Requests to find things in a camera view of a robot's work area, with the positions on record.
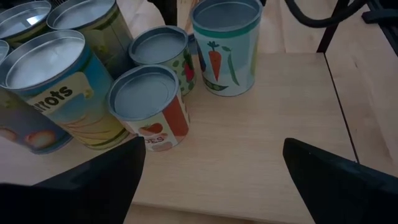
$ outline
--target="wooden table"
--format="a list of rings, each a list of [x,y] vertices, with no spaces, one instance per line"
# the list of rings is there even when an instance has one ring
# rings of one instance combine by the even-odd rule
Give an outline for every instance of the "wooden table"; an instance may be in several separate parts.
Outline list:
[[[225,98],[198,82],[186,101],[186,139],[147,154],[134,202],[281,223],[313,223],[282,157],[297,138],[354,160],[322,54],[260,54],[256,83]],[[34,184],[102,153],[75,140],[36,156],[0,141],[0,180]]]

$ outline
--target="light wood surface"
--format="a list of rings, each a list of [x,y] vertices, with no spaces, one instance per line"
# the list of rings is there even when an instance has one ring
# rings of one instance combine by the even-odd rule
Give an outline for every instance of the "light wood surface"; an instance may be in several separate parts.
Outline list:
[[[340,24],[326,56],[360,163],[398,176],[398,57],[379,26],[363,22],[368,10]]]
[[[166,152],[148,152],[133,202],[282,223],[311,223],[282,157],[297,138],[354,159],[322,54],[260,54],[247,93],[212,95],[199,81],[186,97],[188,136]],[[98,155],[73,140],[36,156],[1,141],[0,179],[34,184]]]
[[[270,224],[132,205],[124,224]]]

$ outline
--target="food label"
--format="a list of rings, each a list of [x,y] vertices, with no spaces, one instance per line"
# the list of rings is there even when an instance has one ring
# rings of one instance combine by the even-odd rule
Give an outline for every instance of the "food label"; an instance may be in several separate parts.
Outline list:
[[[132,36],[117,5],[106,17],[79,31],[113,78],[132,69],[127,53]]]
[[[177,74],[178,84],[183,96],[193,89],[197,81],[197,76],[195,75],[192,56],[188,47],[179,56],[162,65],[171,68]]]
[[[86,99],[91,98],[94,94],[83,72],[76,72],[51,89],[28,100],[27,103],[42,114],[48,115],[79,94],[83,94]]]
[[[119,144],[129,134],[106,108],[105,96],[112,79],[107,72],[76,72],[41,94],[27,100],[86,146],[106,149]]]
[[[126,121],[125,127],[145,139],[148,150],[164,151],[188,134],[189,116],[179,92],[163,112],[142,121]]]

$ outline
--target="black cable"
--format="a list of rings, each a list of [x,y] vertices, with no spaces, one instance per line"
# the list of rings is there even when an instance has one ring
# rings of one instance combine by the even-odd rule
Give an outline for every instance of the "black cable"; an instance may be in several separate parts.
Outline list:
[[[287,7],[289,8],[292,15],[303,25],[312,28],[324,28],[338,24],[339,22],[349,18],[355,12],[360,10],[367,0],[354,0],[347,8],[341,10],[335,16],[331,16],[326,19],[311,19],[300,10],[294,0],[285,0]]]

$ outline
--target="stacked cans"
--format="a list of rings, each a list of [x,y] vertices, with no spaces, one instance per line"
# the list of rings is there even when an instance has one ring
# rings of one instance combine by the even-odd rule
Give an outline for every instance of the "stacked cans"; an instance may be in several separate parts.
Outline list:
[[[0,42],[0,134],[34,153],[54,151],[70,135],[109,149],[134,134],[148,150],[168,150],[188,134],[184,96],[197,76],[220,96],[254,84],[258,0],[204,0],[191,13],[194,35],[160,26],[135,40],[115,0],[51,9],[36,1],[0,14],[0,39],[16,48],[6,57]]]

